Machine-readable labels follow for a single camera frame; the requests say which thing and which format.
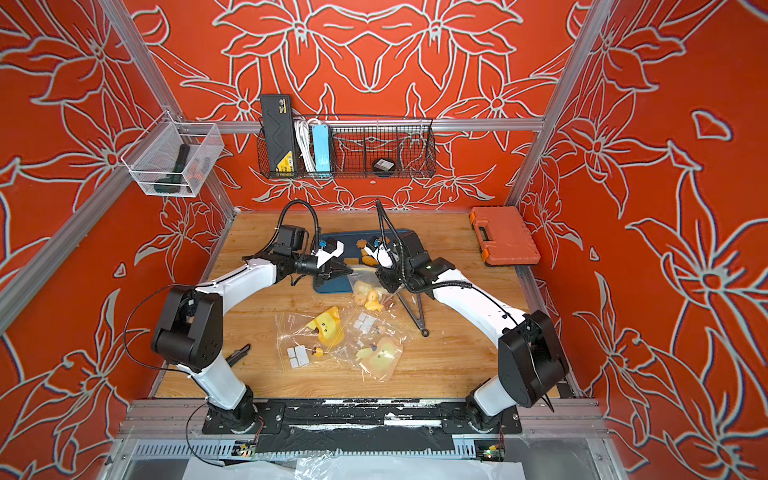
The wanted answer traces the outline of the dark blue tray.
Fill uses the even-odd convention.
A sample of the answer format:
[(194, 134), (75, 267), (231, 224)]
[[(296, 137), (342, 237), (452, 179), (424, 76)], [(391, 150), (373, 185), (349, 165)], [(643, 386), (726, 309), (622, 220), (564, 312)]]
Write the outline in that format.
[[(372, 240), (374, 237), (379, 237), (380, 234), (374, 230), (358, 230), (347, 232), (329, 232), (322, 233), (320, 239), (328, 241), (329, 239), (336, 239), (344, 244), (344, 251), (341, 259), (345, 261), (350, 267), (363, 266), (361, 249), (357, 246), (360, 240)], [(341, 294), (351, 293), (352, 286), (347, 276), (342, 276), (320, 284), (317, 280), (313, 281), (313, 288), (316, 293), (319, 294)]]

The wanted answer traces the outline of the bag with cream bear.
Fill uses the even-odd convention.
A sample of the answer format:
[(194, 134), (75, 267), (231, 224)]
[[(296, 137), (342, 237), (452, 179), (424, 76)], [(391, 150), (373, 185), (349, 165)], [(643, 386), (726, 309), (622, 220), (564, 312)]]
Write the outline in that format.
[(382, 313), (394, 307), (394, 295), (386, 290), (372, 267), (356, 266), (348, 276), (352, 306)]

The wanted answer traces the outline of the black metal tongs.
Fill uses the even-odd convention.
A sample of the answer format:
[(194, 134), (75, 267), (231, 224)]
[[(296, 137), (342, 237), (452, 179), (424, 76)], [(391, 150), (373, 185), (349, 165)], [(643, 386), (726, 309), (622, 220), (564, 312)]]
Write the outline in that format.
[(423, 337), (428, 337), (430, 332), (426, 326), (422, 295), (399, 291), (397, 293), (397, 298), (403, 306), (405, 312), (408, 314), (414, 325), (419, 330), (420, 334)]

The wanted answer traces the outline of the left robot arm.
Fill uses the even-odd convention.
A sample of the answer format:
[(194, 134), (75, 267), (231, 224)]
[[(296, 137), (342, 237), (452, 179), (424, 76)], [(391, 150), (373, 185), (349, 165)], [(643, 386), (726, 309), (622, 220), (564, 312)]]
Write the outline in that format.
[(240, 433), (257, 420), (253, 392), (222, 354), (223, 320), (233, 307), (255, 293), (293, 275), (322, 284), (346, 277), (344, 244), (321, 241), (316, 211), (304, 200), (292, 200), (281, 211), (274, 233), (243, 264), (205, 284), (170, 288), (151, 349), (169, 365), (191, 376), (206, 394), (212, 416)]

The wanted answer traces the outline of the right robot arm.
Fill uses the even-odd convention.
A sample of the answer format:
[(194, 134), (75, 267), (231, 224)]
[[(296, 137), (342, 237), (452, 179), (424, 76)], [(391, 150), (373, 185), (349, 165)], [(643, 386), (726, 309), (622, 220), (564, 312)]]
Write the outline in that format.
[(468, 394), (465, 416), (473, 429), (496, 428), (504, 411), (530, 408), (570, 372), (552, 319), (513, 308), (472, 283), (453, 263), (433, 259), (416, 234), (402, 235), (381, 201), (375, 202), (380, 240), (376, 275), (391, 293), (424, 294), (461, 314), (497, 347), (497, 374)]

